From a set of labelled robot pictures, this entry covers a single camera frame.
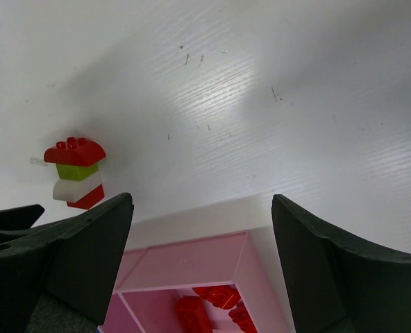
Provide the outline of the red curved lego brick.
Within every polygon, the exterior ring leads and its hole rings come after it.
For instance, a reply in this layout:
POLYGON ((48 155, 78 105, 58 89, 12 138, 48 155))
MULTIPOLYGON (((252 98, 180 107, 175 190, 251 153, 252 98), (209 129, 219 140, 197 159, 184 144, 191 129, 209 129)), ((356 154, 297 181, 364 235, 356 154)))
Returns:
POLYGON ((232 322, 234 322, 244 333, 257 333, 257 329, 245 307, 241 302, 236 308, 230 310, 228 313, 232 322))

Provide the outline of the red rectangular lego brick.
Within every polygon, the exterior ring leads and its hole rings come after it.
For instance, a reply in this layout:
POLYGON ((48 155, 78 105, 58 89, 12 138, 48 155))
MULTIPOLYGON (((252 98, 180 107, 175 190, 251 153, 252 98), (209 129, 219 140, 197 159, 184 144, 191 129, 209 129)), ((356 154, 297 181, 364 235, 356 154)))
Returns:
POLYGON ((212 333, 212 323, 200 297, 180 298, 176 304, 176 315, 183 332, 212 333))

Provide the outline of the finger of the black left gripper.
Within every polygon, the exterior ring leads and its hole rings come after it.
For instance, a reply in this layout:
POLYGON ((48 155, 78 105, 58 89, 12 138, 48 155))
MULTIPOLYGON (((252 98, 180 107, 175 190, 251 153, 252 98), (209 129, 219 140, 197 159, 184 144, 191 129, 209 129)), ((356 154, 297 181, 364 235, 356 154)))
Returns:
POLYGON ((27 230, 43 213, 44 208, 38 204, 0 210, 0 230, 27 230))

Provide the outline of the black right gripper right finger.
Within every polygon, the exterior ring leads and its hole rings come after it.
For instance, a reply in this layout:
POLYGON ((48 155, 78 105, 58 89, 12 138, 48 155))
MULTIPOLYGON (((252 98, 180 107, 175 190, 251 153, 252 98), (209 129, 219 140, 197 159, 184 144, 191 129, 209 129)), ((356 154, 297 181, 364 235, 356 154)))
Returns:
POLYGON ((276 194, 272 223, 296 332, 411 332, 411 254, 276 194))

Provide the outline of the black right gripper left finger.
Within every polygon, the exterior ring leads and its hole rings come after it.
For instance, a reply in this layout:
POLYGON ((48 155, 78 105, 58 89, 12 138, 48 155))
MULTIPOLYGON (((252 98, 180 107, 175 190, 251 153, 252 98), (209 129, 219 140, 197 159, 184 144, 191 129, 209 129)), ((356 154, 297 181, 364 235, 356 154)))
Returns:
POLYGON ((0 332, 95 332, 133 217, 119 194, 77 216, 0 230, 0 332))

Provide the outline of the red green white lego stack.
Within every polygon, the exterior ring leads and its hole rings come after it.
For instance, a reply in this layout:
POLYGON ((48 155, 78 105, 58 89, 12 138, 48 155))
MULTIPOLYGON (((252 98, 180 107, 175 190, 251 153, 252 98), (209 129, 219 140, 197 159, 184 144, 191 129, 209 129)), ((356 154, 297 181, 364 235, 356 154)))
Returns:
POLYGON ((85 137, 68 137, 48 148, 44 161, 54 164, 58 173, 53 199, 82 210, 100 202, 104 190, 98 163, 104 158, 104 149, 85 137))

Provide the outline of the red rounded lego brick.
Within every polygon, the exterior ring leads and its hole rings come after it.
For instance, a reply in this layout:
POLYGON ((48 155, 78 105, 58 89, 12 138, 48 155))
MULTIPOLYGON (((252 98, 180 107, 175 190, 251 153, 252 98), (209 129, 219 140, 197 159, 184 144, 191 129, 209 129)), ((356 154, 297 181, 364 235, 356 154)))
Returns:
POLYGON ((220 309, 232 309, 241 300, 238 290, 231 285, 195 287, 196 295, 220 309))

